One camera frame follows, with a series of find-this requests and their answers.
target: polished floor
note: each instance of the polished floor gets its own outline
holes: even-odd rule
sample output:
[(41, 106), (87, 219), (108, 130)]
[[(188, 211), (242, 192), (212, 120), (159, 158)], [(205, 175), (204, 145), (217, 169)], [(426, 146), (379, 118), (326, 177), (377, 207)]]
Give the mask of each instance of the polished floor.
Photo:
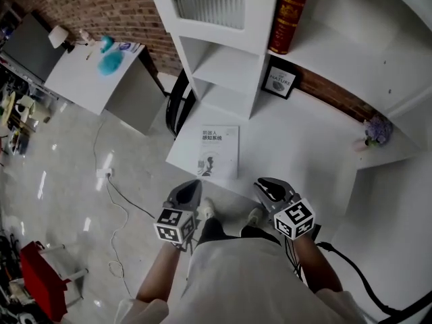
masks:
[[(148, 136), (125, 126), (104, 111), (97, 116), (77, 105), (56, 104), (47, 124), (37, 126), (23, 156), (0, 156), (1, 220), (21, 245), (39, 240), (44, 245), (67, 244), (67, 250), (49, 254), (62, 276), (88, 268), (83, 282), (70, 286), (67, 300), (83, 300), (65, 316), (72, 323), (112, 323), (117, 304), (128, 297), (123, 280), (108, 263), (115, 260), (111, 236), (125, 220), (122, 209), (111, 203), (96, 167), (112, 167), (113, 183), (132, 202), (157, 216), (170, 190), (193, 175), (165, 162), (174, 142), (164, 122), (162, 107)], [(98, 129), (99, 136), (94, 146)], [(129, 213), (125, 228), (113, 240), (124, 265), (125, 281), (134, 296), (149, 270), (161, 241), (153, 220), (129, 205), (109, 186), (113, 199)], [(254, 203), (210, 183), (210, 196), (223, 213), (227, 233), (234, 234)], [(199, 237), (201, 227), (195, 233)], [(175, 306), (186, 284), (190, 254), (182, 253), (169, 305)], [(120, 270), (112, 265), (112, 271)]]

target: red stool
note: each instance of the red stool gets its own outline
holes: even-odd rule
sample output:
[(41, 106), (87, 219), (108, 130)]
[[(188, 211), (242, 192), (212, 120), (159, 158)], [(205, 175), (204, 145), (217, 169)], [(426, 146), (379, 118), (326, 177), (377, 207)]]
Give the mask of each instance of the red stool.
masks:
[(66, 284), (83, 277), (87, 269), (61, 279), (48, 262), (41, 256), (65, 248), (65, 245), (43, 249), (40, 242), (31, 242), (20, 252), (22, 276), (28, 292), (36, 300), (42, 311), (52, 321), (60, 321), (68, 313), (67, 308), (75, 304), (81, 297), (65, 303), (64, 292), (68, 289)]

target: black pants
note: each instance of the black pants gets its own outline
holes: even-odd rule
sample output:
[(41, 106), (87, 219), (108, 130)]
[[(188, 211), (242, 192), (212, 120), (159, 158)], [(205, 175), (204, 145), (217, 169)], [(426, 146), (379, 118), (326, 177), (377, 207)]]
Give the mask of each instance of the black pants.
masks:
[[(281, 246), (281, 243), (277, 238), (272, 236), (271, 234), (268, 234), (264, 232), (262, 229), (251, 227), (250, 225), (247, 225), (242, 229), (242, 233), (240, 234), (240, 238), (263, 238), (270, 241), (275, 242), (279, 246)], [(208, 241), (218, 241), (218, 240), (230, 240), (230, 239), (239, 239), (237, 236), (229, 236), (225, 234), (223, 231), (221, 223), (214, 217), (206, 220), (204, 228), (202, 229), (202, 234), (200, 237), (200, 240), (198, 241), (198, 244), (202, 244), (204, 242)]]

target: fiducial marker cube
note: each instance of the fiducial marker cube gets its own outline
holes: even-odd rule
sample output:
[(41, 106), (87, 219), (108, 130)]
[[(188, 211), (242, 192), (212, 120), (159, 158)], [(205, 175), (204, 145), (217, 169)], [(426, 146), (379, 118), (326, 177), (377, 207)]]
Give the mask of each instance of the fiducial marker cube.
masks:
[(291, 240), (311, 230), (315, 224), (315, 212), (303, 198), (274, 216), (275, 229)]
[(183, 244), (196, 228), (194, 214), (190, 211), (164, 208), (156, 223), (157, 237), (174, 244)]

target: book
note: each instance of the book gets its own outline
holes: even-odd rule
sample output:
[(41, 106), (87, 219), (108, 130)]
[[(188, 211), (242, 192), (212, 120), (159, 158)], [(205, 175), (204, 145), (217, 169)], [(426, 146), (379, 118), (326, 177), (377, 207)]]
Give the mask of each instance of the book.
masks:
[(202, 126), (199, 177), (237, 179), (239, 129), (239, 126)]
[(306, 0), (278, 0), (269, 49), (287, 54)]

